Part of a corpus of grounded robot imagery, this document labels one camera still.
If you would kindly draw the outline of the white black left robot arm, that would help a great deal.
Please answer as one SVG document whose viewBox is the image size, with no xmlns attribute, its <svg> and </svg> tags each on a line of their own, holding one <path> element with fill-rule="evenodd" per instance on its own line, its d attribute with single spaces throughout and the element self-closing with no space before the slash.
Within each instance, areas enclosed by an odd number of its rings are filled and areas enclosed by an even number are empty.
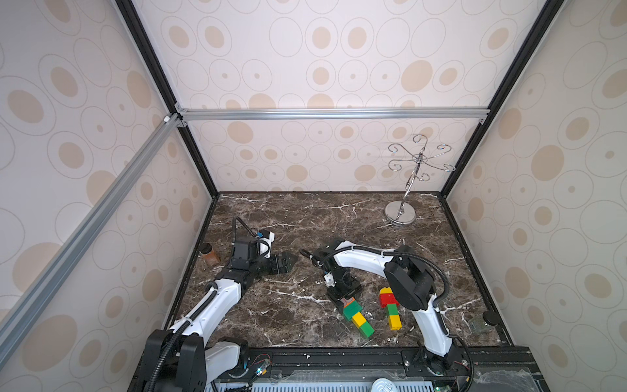
<svg viewBox="0 0 627 392">
<path fill-rule="evenodd" d="M 235 240 L 227 265 L 208 285 L 206 295 L 168 330 L 149 336 L 139 367 L 135 391 L 204 391 L 221 374 L 248 367 L 248 344 L 223 340 L 207 349 L 211 335 L 229 310 L 265 275 L 287 274 L 297 256 L 272 254 L 272 233 Z"/>
</svg>

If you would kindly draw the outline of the yellow square lego brick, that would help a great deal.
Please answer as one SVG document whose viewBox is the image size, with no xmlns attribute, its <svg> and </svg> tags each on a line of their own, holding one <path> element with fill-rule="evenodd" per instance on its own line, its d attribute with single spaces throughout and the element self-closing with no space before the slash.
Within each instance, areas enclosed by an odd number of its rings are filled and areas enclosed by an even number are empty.
<svg viewBox="0 0 627 392">
<path fill-rule="evenodd" d="M 402 322 L 399 315 L 389 315 L 388 322 L 391 331 L 398 331 L 402 328 Z"/>
</svg>

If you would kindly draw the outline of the green square lego brick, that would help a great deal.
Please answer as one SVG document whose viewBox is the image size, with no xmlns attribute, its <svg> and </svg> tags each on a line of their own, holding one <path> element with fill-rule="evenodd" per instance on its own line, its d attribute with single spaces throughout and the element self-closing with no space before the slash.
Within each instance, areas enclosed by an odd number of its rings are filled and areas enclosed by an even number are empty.
<svg viewBox="0 0 627 392">
<path fill-rule="evenodd" d="M 366 339 L 370 339 L 375 332 L 374 328 L 372 327 L 372 325 L 370 325 L 369 322 L 365 322 L 361 326 L 359 326 L 359 331 Z"/>
<path fill-rule="evenodd" d="M 386 311 L 389 317 L 398 316 L 398 306 L 394 303 L 388 304 L 386 306 Z"/>
</svg>

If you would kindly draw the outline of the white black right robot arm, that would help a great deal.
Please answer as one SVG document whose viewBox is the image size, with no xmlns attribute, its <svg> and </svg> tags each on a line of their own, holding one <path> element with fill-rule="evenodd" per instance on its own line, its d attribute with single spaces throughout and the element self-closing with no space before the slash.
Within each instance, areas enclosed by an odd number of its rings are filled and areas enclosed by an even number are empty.
<svg viewBox="0 0 627 392">
<path fill-rule="evenodd" d="M 349 269 L 363 270 L 387 279 L 394 297 L 411 310 L 424 339 L 426 361 L 450 368 L 460 359 L 460 350 L 439 312 L 439 304 L 449 294 L 444 272 L 432 261 L 416 255 L 409 247 L 382 250 L 337 240 L 314 253 L 302 249 L 314 266 L 324 272 L 328 297 L 344 310 L 361 291 L 360 282 Z"/>
</svg>

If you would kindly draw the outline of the red long lego brick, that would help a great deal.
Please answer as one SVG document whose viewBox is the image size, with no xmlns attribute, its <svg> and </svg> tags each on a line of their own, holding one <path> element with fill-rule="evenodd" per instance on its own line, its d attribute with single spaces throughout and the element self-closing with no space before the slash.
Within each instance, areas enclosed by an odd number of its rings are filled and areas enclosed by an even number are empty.
<svg viewBox="0 0 627 392">
<path fill-rule="evenodd" d="M 392 292 L 382 292 L 379 294 L 380 307 L 385 308 L 388 305 L 399 305 Z"/>
</svg>

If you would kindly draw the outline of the green long lego brick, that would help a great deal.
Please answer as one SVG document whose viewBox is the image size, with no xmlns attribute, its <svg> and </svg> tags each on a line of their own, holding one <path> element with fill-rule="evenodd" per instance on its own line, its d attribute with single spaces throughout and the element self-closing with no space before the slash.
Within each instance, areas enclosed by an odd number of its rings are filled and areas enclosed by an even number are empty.
<svg viewBox="0 0 627 392">
<path fill-rule="evenodd" d="M 344 307 L 344 309 L 342 310 L 342 314 L 347 320 L 352 320 L 352 318 L 354 318 L 354 315 L 360 313 L 361 310 L 361 305 L 359 305 L 357 301 L 352 301 Z"/>
</svg>

